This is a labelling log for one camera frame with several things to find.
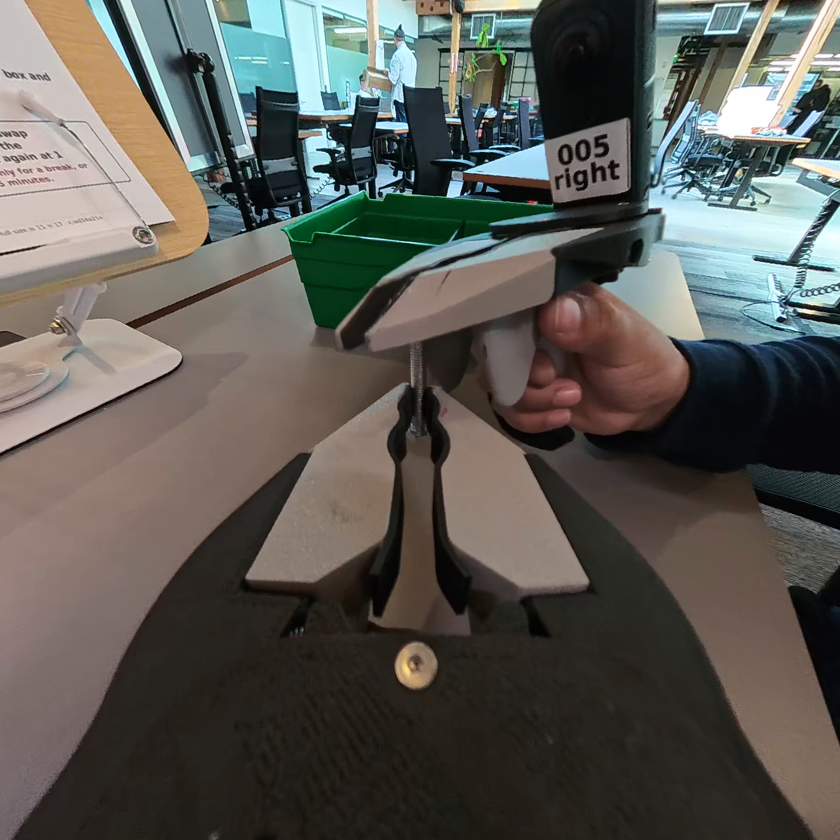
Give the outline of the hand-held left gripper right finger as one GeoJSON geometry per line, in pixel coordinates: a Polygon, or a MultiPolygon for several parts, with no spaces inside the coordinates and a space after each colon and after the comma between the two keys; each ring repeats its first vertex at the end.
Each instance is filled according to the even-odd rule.
{"type": "Polygon", "coordinates": [[[525,453],[438,388],[425,392],[435,573],[458,615],[590,585],[525,453]]]}

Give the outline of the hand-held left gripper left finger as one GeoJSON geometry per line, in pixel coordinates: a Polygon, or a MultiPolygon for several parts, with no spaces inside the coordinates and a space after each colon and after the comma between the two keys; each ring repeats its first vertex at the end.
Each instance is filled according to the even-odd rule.
{"type": "Polygon", "coordinates": [[[250,566],[255,590],[321,601],[361,599],[382,616],[401,566],[407,385],[326,437],[250,566]]]}

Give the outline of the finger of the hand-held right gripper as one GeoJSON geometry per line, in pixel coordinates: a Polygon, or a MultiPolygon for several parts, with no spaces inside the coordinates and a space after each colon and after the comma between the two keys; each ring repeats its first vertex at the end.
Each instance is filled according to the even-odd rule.
{"type": "Polygon", "coordinates": [[[536,308],[554,290],[549,251],[425,271],[365,334],[369,350],[382,352],[536,308]]]}
{"type": "Polygon", "coordinates": [[[582,241],[584,237],[600,234],[603,230],[604,227],[585,227],[522,235],[509,239],[479,236],[431,248],[392,270],[373,286],[336,328],[336,346],[339,350],[356,350],[362,347],[368,349],[365,343],[366,332],[381,315],[387,312],[412,281],[425,271],[461,266],[467,260],[489,261],[549,251],[555,260],[553,297],[556,293],[555,276],[560,257],[566,257],[571,247],[582,241]]]}

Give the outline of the silver hex bolt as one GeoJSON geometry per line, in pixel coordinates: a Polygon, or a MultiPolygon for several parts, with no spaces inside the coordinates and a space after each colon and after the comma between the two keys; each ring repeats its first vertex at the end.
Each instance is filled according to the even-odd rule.
{"type": "Polygon", "coordinates": [[[426,390],[426,373],[423,345],[412,343],[409,348],[410,382],[412,388],[413,414],[409,427],[415,438],[425,437],[427,434],[424,418],[424,396],[426,390]]]}

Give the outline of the green plastic bin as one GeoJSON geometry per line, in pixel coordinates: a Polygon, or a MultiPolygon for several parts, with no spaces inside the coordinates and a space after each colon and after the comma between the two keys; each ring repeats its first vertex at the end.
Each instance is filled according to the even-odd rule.
{"type": "Polygon", "coordinates": [[[285,226],[314,323],[335,329],[384,275],[450,241],[549,207],[490,198],[358,192],[285,226]]]}

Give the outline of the person's right forearm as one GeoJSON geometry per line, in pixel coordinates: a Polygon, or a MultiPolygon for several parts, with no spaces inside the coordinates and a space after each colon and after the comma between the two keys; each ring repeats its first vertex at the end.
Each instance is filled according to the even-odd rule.
{"type": "Polygon", "coordinates": [[[839,339],[675,341],[686,394],[650,431],[587,434],[609,452],[713,473],[746,466],[839,474],[839,339]]]}

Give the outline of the person's right hand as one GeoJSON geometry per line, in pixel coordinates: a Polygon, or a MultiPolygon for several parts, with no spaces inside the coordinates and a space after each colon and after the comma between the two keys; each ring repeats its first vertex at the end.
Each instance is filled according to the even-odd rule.
{"type": "Polygon", "coordinates": [[[518,431],[647,432],[686,394],[690,368],[682,353],[604,287],[586,283],[547,302],[537,315],[540,337],[563,353],[563,369],[545,352],[535,353],[520,402],[495,405],[518,431]]]}

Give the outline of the hanging green plant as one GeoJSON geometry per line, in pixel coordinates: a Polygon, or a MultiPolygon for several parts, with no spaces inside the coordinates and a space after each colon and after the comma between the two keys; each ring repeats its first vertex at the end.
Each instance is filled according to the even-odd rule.
{"type": "MultiPolygon", "coordinates": [[[[491,54],[496,56],[498,65],[505,67],[508,63],[508,58],[504,52],[503,44],[499,38],[493,38],[491,36],[490,30],[491,25],[489,23],[484,23],[481,26],[481,29],[478,31],[478,35],[476,37],[476,47],[478,50],[489,49],[491,54]]],[[[478,62],[477,52],[473,50],[469,52],[465,58],[463,80],[474,82],[480,72],[481,67],[478,62]]]]}

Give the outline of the black high-back office chair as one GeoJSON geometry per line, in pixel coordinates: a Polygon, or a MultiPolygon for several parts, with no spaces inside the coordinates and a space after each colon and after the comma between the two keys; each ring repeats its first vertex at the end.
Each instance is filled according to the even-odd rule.
{"type": "Polygon", "coordinates": [[[440,87],[405,87],[403,92],[413,151],[413,194],[446,197],[452,174],[476,164],[452,151],[440,87]]]}

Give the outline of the wooden standing desk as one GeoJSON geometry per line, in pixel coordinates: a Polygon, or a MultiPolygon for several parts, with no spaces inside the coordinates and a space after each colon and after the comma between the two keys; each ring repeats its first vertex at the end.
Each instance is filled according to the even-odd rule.
{"type": "Polygon", "coordinates": [[[798,244],[790,254],[784,258],[765,255],[755,255],[752,260],[772,267],[794,269],[793,286],[785,290],[777,274],[771,272],[766,277],[768,288],[767,305],[770,307],[771,329],[791,330],[789,318],[803,319],[838,325],[839,303],[838,280],[831,281],[819,287],[807,287],[809,272],[837,274],[832,267],[817,266],[812,263],[813,252],[817,239],[826,226],[838,213],[839,209],[839,166],[838,161],[826,159],[795,159],[793,167],[800,174],[797,183],[807,186],[815,192],[823,193],[825,201],[815,215],[811,225],[806,229],[798,244]]]}

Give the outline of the black mesh office chair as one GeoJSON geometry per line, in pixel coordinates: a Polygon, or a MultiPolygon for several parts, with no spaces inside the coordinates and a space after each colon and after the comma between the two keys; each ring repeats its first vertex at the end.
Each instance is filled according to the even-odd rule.
{"type": "Polygon", "coordinates": [[[747,471],[756,490],[839,513],[839,476],[763,465],[751,465],[747,471]]]}

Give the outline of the person's body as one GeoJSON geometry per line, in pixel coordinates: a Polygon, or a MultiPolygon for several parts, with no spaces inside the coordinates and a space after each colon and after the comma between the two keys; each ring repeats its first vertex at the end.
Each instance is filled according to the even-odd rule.
{"type": "Polygon", "coordinates": [[[789,595],[835,734],[839,736],[839,606],[824,592],[789,587],[789,595]]]}

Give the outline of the white backing panel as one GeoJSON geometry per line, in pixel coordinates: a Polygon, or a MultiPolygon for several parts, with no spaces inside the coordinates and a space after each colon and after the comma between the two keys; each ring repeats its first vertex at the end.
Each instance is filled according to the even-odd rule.
{"type": "Polygon", "coordinates": [[[1,256],[2,295],[27,292],[93,271],[133,263],[159,252],[149,227],[76,235],[1,256]]]}

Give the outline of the paper instruction sheet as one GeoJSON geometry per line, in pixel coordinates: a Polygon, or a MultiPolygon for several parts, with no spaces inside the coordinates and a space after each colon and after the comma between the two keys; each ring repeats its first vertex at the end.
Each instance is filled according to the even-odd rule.
{"type": "Polygon", "coordinates": [[[174,217],[25,2],[1,3],[1,252],[174,217]]]}

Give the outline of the grey panel white frame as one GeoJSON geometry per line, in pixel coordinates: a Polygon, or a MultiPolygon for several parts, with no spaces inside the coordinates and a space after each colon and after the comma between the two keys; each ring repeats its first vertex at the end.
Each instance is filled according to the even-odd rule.
{"type": "Polygon", "coordinates": [[[210,1],[88,1],[111,46],[192,175],[226,164],[198,60],[211,61],[238,161],[254,155],[245,111],[210,1]]]}

